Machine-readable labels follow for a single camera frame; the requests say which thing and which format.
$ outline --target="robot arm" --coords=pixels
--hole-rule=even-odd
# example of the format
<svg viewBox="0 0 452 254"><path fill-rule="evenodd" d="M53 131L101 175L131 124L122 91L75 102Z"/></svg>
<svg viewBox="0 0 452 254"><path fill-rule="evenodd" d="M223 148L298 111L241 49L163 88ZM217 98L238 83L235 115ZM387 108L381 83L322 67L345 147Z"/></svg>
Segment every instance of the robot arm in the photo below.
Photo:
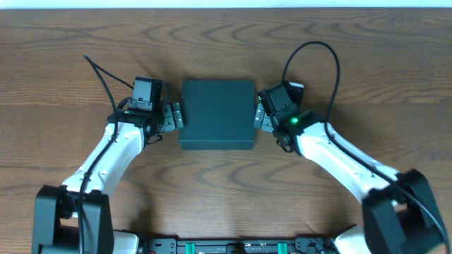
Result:
<svg viewBox="0 0 452 254"><path fill-rule="evenodd" d="M345 146L349 151L353 151L364 161L373 164L379 171L397 181L399 171L388 167L369 155L366 155L354 145L346 141L336 133L333 127L328 124L328 131L334 133L335 139ZM360 163L348 157L326 136L323 123L314 123L304 129L301 135L297 136L299 152L307 159L316 162L323 167L341 184L343 184L358 201L362 202L372 189L383 189L388 186L388 182L377 175L372 174Z"/></svg>
<svg viewBox="0 0 452 254"><path fill-rule="evenodd" d="M72 176L62 183L63 186L67 186L67 191L78 192L80 190L83 174L112 138L113 129L113 123L107 124L102 139L90 156ZM142 128L135 126L133 123L119 122L117 139L94 168L85 193L97 190L108 196L113 194L127 166L143 150L144 146L145 136Z"/></svg>
<svg viewBox="0 0 452 254"><path fill-rule="evenodd" d="M296 152L323 167L361 202L365 228L355 227L339 235L334 240L339 252L426 253L439 245L443 239L432 217L442 229L444 223L426 178L414 169L402 174L366 155L336 133L315 111L300 114L303 89L303 85L286 82L258 93L261 103L254 125L273 132L284 151ZM328 137L326 128L334 142ZM402 186L431 214L351 156ZM396 212L394 206L397 204L405 204L407 209Z"/></svg>

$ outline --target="green connector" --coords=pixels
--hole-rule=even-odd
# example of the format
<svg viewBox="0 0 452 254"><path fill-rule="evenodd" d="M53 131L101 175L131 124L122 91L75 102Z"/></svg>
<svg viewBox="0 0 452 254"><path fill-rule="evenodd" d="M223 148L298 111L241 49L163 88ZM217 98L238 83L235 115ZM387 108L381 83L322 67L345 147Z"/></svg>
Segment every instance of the green connector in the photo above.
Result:
<svg viewBox="0 0 452 254"><path fill-rule="evenodd" d="M287 243L278 243L278 254L287 254Z"/></svg>
<svg viewBox="0 0 452 254"><path fill-rule="evenodd" d="M185 254L195 254L195 244L194 243L188 243L185 245Z"/></svg>

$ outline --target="dark green box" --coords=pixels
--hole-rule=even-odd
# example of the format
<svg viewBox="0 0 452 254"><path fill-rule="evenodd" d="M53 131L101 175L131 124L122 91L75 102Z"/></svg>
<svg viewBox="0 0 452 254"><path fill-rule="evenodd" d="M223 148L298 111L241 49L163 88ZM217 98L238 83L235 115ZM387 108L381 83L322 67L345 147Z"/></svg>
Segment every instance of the dark green box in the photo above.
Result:
<svg viewBox="0 0 452 254"><path fill-rule="evenodd" d="M254 82L251 80L185 80L179 131L183 150L253 149Z"/></svg>

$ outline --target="white wall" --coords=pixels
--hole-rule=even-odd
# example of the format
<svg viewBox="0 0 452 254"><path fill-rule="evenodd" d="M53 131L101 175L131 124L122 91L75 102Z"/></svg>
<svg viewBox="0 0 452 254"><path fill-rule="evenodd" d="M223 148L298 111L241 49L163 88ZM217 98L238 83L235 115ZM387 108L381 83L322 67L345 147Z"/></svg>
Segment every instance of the white wall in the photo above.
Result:
<svg viewBox="0 0 452 254"><path fill-rule="evenodd" d="M0 8L452 7L452 0L0 0Z"/></svg>

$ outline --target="wood grain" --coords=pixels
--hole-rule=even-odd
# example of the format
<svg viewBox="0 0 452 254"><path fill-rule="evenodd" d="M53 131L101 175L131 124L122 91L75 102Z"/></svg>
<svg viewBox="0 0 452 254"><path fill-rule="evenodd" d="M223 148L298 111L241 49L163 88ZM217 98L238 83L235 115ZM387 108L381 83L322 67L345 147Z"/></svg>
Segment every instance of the wood grain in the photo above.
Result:
<svg viewBox="0 0 452 254"><path fill-rule="evenodd" d="M448 9L0 11L0 252L30 252L37 191L72 174L102 135L111 109L84 53L125 80L167 80L179 100L187 78L270 87L307 40L328 42L341 61L335 127L376 159L423 172L451 235ZM316 46L288 73L307 87L303 107L320 111L334 76ZM129 96L108 81L117 102ZM181 151L169 133L133 161L111 203L116 229L181 238L334 234L361 223L352 195L269 133L246 152Z"/></svg>

